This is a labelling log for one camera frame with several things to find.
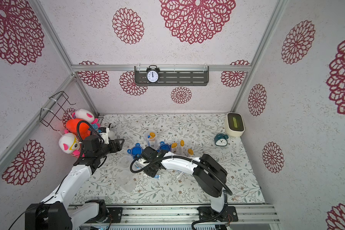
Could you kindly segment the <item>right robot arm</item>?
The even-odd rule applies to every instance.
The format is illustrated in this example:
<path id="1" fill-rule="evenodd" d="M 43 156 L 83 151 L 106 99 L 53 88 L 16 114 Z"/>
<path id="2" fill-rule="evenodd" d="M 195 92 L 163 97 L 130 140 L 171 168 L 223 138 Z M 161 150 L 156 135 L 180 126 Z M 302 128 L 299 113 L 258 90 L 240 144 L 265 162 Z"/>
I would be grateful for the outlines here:
<path id="1" fill-rule="evenodd" d="M 186 157 L 167 150 L 146 147 L 130 165 L 132 173 L 143 172 L 155 177 L 159 170 L 176 170 L 192 175 L 200 188 L 210 196 L 211 209 L 220 213 L 228 204 L 232 191 L 226 185 L 227 171 L 210 155 Z"/>

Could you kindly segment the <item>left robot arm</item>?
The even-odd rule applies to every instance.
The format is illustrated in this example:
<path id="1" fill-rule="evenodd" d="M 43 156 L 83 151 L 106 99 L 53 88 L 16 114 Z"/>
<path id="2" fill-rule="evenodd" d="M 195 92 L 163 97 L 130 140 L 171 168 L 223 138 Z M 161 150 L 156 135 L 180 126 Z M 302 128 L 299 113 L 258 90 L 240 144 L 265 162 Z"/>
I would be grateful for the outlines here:
<path id="1" fill-rule="evenodd" d="M 105 222 L 109 212 L 105 201 L 90 200 L 80 208 L 68 207 L 82 185 L 100 168 L 107 155 L 122 150 L 124 139 L 108 143 L 100 135 L 91 135 L 81 142 L 80 156 L 59 186 L 40 203 L 25 211 L 26 230 L 75 230 L 87 221 Z"/>

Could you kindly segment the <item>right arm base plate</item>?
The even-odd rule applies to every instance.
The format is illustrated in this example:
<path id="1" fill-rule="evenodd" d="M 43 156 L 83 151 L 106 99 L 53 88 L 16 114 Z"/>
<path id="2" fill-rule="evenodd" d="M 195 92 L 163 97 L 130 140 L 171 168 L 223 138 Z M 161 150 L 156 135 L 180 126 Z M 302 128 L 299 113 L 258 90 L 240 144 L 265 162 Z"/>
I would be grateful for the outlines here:
<path id="1" fill-rule="evenodd" d="M 206 220 L 212 218 L 219 214 L 219 212 L 214 211 L 211 207 L 198 207 L 199 220 Z M 238 214 L 234 206 L 228 206 L 224 212 L 215 221 L 221 222 L 238 222 Z"/>

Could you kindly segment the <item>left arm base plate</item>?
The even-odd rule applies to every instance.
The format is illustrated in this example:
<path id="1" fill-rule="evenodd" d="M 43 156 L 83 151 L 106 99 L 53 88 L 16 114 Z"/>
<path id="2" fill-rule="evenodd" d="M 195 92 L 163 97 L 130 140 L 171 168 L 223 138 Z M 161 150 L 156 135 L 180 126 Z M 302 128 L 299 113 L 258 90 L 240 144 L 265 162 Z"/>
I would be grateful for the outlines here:
<path id="1" fill-rule="evenodd" d="M 123 215 L 122 208 L 106 207 L 96 217 L 85 222 L 86 224 L 120 223 Z"/>

